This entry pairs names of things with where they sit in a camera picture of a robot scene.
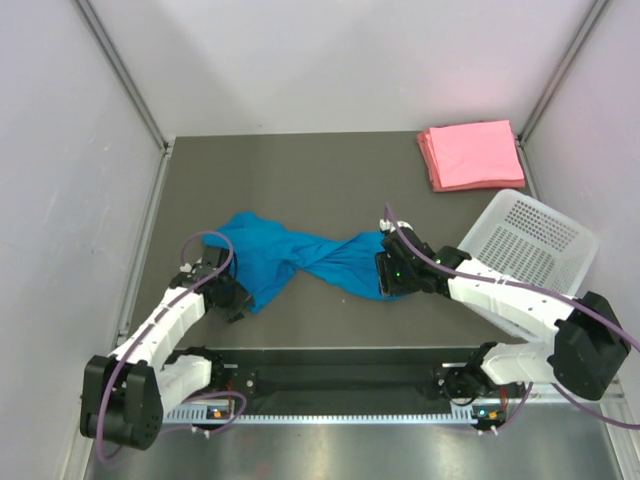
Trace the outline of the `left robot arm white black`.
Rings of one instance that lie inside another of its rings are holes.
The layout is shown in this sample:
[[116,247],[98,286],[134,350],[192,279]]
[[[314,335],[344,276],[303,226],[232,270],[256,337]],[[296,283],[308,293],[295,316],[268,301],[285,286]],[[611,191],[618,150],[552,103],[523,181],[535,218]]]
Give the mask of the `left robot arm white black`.
[[129,339],[88,361],[79,421],[83,437],[146,450],[174,408],[192,396],[216,396],[230,386],[220,354],[177,345],[210,311],[235,322],[253,306],[237,270],[232,248],[205,247],[199,260],[181,267]]

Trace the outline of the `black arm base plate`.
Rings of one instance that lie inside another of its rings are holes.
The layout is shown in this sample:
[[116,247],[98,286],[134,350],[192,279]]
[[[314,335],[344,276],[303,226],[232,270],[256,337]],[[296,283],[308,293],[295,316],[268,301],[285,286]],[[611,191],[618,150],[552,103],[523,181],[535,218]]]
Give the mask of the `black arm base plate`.
[[249,414],[444,413],[452,401],[520,398],[523,385],[473,382],[474,351],[453,348],[212,349]]

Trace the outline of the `blue t shirt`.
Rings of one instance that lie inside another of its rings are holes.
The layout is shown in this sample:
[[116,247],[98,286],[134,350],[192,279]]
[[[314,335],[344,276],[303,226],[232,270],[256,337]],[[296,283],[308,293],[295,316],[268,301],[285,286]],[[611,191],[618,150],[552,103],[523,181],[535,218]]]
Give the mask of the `blue t shirt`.
[[358,233],[346,240],[289,230],[252,212],[234,215],[218,228],[226,238],[207,235],[206,246],[232,246],[236,279],[251,294],[250,311],[259,313],[300,271],[352,295],[385,301],[379,287],[375,255],[383,251],[379,231]]

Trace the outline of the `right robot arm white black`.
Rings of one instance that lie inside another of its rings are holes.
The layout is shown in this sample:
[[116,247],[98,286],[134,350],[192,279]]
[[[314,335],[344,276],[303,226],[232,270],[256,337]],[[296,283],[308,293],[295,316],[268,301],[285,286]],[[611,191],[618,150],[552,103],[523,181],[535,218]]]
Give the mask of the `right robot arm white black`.
[[591,401],[602,398],[631,343],[609,302],[549,292],[502,275],[451,246],[433,251],[410,224],[380,223],[375,262],[385,297],[436,294],[481,312],[519,344],[486,342],[444,376],[445,390],[473,398],[515,383],[557,384]]

